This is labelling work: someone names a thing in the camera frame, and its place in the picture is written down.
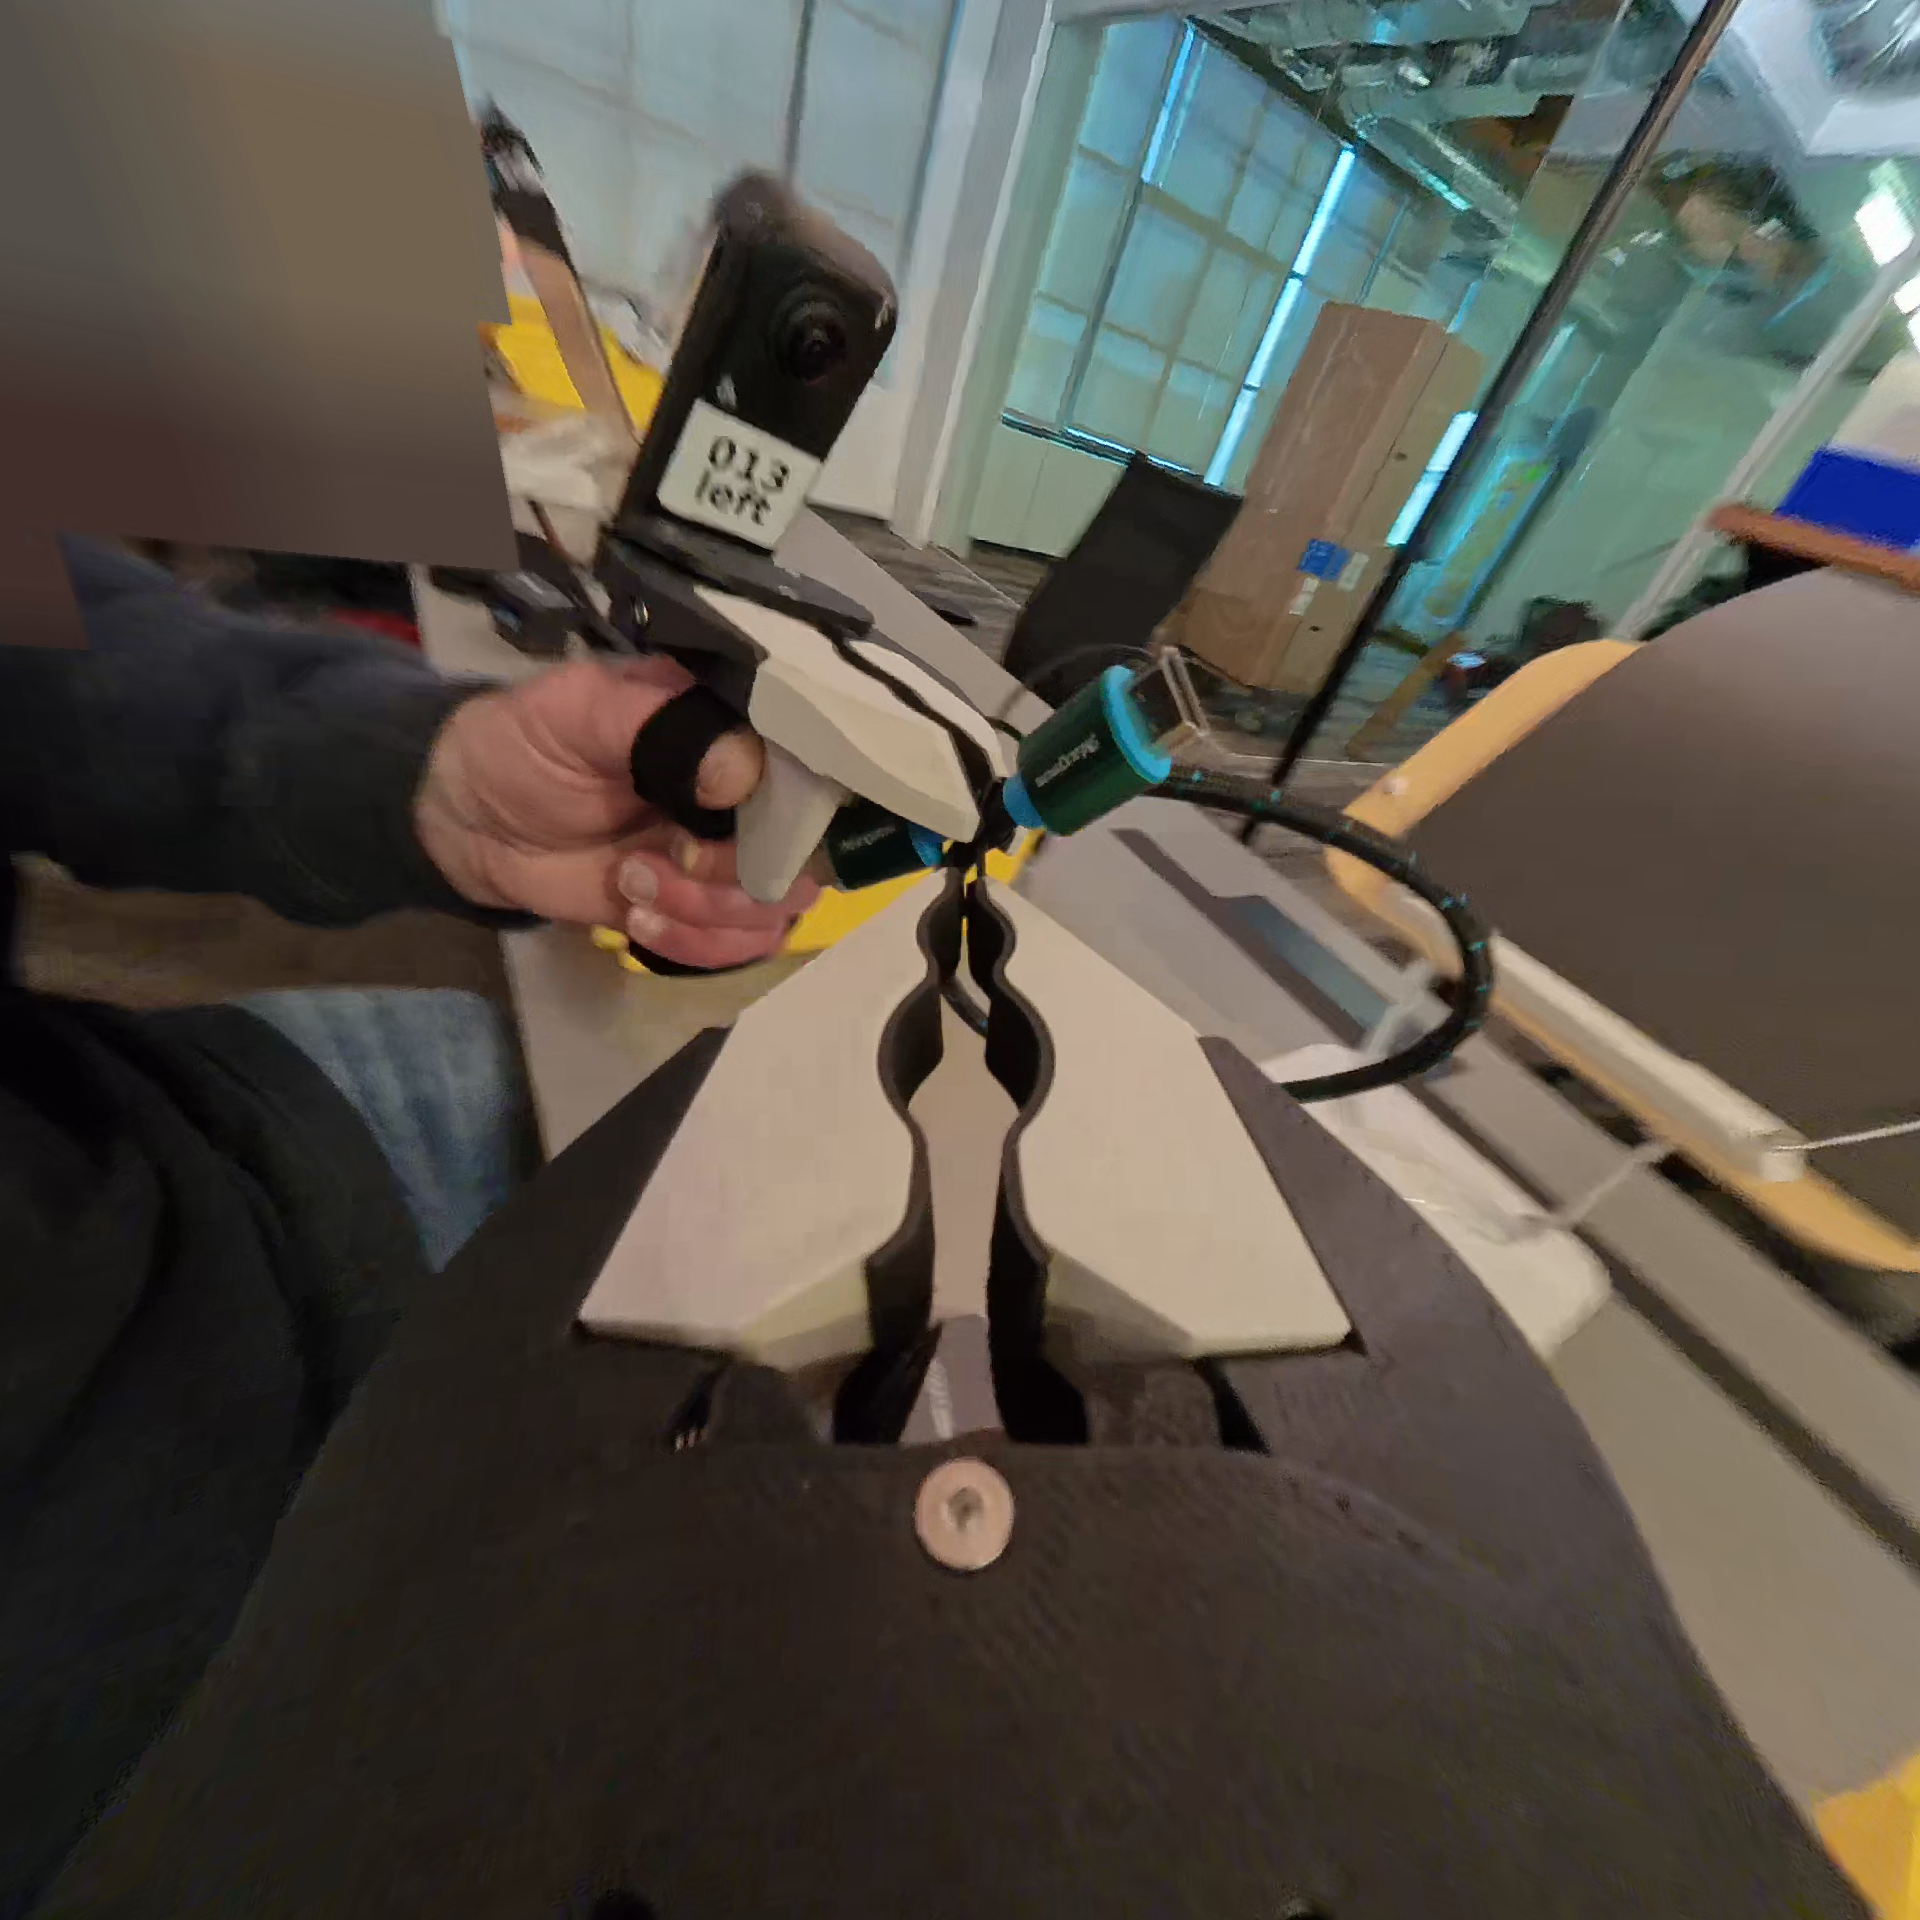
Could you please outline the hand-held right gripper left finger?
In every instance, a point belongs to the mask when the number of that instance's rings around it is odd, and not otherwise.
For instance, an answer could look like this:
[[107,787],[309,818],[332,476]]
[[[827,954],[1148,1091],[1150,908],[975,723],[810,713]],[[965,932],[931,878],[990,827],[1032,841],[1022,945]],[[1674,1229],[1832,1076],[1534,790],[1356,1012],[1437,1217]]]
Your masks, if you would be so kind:
[[717,1044],[578,1321],[803,1371],[911,1349],[932,1210],[915,1092],[943,1055],[963,879],[926,879]]

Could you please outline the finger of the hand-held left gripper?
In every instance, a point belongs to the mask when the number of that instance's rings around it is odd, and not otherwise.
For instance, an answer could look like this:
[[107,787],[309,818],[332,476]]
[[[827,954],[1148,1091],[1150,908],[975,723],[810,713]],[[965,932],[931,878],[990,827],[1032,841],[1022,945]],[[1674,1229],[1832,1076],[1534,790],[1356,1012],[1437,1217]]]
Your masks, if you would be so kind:
[[739,810],[739,858],[811,859],[853,799],[943,841],[975,836],[1007,763],[1004,737],[963,694],[878,641],[842,647],[811,627],[744,636],[763,765]]

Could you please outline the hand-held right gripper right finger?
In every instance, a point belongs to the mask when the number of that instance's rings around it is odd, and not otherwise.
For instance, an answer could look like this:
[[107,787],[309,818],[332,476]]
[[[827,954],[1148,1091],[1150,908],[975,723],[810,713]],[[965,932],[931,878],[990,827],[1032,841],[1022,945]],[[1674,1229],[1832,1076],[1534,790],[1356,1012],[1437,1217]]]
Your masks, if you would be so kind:
[[1019,893],[979,879],[967,967],[998,1153],[987,1327],[1118,1361],[1325,1353],[1352,1321],[1203,1035]]

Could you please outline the yellow plastic bin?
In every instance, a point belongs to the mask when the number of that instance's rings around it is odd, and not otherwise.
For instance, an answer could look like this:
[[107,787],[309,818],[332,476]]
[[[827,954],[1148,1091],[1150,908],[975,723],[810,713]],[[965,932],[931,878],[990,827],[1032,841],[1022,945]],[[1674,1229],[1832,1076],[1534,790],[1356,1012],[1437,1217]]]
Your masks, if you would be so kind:
[[[987,858],[987,875],[1012,883],[1022,875],[1026,863],[1040,850],[1042,830],[1019,830],[1006,850],[995,850]],[[876,919],[878,913],[894,905],[903,895],[919,895],[932,884],[932,871],[891,878],[859,892],[822,890],[813,905],[792,921],[778,955],[813,955],[832,948],[845,940],[854,929]],[[608,954],[621,969],[646,975],[690,975],[693,969],[668,965],[663,958],[646,958],[643,948],[632,946],[626,935],[615,929],[590,929],[592,946]]]

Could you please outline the person's left forearm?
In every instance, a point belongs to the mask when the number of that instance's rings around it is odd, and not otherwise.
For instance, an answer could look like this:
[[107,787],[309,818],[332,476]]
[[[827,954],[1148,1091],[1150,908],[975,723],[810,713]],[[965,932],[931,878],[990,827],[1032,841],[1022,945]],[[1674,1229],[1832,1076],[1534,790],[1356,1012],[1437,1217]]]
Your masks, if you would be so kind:
[[464,898],[416,831],[452,713],[486,691],[416,652],[242,614],[123,549],[62,535],[84,650],[2,653],[2,853],[107,892],[239,895],[352,929]]

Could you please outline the person's left hand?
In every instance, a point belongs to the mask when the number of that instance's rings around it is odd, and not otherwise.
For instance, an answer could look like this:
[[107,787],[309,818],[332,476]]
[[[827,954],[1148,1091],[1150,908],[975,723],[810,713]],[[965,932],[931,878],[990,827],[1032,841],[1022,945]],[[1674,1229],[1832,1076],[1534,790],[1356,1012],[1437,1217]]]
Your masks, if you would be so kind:
[[731,844],[696,838],[632,787],[636,734],[688,686],[658,657],[596,659],[471,697],[416,790],[424,858],[471,905],[618,929],[676,967],[778,954],[819,884],[800,878],[779,900],[754,900]]

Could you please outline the black office chair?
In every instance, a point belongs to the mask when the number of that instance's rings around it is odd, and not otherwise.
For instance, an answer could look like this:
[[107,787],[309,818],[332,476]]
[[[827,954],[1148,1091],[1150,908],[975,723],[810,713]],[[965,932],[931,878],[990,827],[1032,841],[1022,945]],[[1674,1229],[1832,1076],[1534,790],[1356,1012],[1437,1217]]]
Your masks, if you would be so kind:
[[1026,597],[1002,670],[1059,707],[1108,666],[1140,666],[1239,510],[1234,491],[1130,457],[1072,551]]

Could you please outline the cart with cardboard boxes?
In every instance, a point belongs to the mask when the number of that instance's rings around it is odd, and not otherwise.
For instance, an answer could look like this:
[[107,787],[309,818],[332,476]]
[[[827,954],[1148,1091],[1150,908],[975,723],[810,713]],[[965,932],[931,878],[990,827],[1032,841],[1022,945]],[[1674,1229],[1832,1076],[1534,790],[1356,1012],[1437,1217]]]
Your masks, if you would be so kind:
[[1317,692],[1384,573],[1391,527],[1482,382],[1482,355],[1444,322],[1325,303],[1239,514],[1165,636],[1228,681]]

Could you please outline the person's black top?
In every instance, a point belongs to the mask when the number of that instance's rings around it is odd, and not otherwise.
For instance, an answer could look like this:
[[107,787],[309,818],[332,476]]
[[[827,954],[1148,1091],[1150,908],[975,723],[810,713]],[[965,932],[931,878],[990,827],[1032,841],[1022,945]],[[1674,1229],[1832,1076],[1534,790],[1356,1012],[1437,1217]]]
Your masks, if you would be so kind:
[[227,1644],[428,1277],[347,1097],[234,1005],[4,990],[2,1898],[26,1915]]

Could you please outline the wooden rimmed black panel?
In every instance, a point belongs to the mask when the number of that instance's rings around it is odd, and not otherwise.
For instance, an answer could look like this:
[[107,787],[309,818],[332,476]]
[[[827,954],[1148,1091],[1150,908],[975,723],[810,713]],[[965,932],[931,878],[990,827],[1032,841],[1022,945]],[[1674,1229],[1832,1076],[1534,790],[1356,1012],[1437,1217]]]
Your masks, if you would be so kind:
[[1810,1254],[1915,1273],[1915,593],[1827,566],[1572,644],[1347,813],[1786,1119],[1807,1173],[1738,1183],[1643,1137]]

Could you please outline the black stand pole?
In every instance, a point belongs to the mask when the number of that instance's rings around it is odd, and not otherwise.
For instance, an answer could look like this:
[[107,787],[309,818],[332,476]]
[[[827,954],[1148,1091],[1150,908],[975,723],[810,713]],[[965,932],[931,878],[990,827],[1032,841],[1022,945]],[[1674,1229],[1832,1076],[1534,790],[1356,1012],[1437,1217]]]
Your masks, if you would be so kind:
[[1460,441],[1458,455],[1429,499],[1422,516],[1408,530],[1408,539],[1399,547],[1396,557],[1383,566],[1373,593],[1356,614],[1356,625],[1335,653],[1322,686],[1292,723],[1285,745],[1267,775],[1270,787],[1285,789],[1290,785],[1296,765],[1306,756],[1306,749],[1312,745],[1312,737],[1325,723],[1338,692],[1344,691],[1348,677],[1352,674],[1367,641],[1391,610],[1408,572],[1424,559],[1429,545],[1442,530],[1456,497],[1472,481],[1472,470],[1482,452],[1490,446],[1509,404],[1524,390],[1534,367],[1558,329],[1563,314],[1568,310],[1572,292],[1616,223],[1620,207],[1629,202],[1651,159],[1662,148],[1675,115],[1687,101],[1694,82],[1710,63],[1712,52],[1738,10],[1738,3],[1704,3],[1694,17],[1674,61],[1651,89],[1639,118],[1623,137],[1614,163],[1584,206],[1535,307],[1526,314],[1520,334],[1478,401],[1477,419],[1468,436]]

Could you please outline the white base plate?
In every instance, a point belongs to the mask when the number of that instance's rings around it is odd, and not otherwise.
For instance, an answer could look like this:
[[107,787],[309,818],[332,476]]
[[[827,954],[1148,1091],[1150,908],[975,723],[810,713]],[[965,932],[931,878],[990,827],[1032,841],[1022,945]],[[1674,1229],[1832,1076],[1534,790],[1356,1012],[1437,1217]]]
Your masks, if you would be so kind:
[[1307,1103],[1325,1155],[1282,1153],[1280,1190],[1302,1241],[1282,1258],[1282,1306],[1269,1351],[1324,1351],[1352,1271],[1384,1250],[1391,1228],[1442,1241],[1543,1362],[1612,1297],[1599,1258],[1412,1092],[1378,1089]]

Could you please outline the white bracket bar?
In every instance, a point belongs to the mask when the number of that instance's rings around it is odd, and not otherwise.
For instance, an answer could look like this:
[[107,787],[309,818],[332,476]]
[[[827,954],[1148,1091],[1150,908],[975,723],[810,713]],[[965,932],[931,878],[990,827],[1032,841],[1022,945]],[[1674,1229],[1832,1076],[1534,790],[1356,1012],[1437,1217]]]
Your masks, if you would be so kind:
[[1646,1133],[1738,1183],[1781,1187],[1807,1173],[1807,1142],[1752,1097],[1624,1022],[1518,945],[1495,935],[1490,955],[1498,1015]]

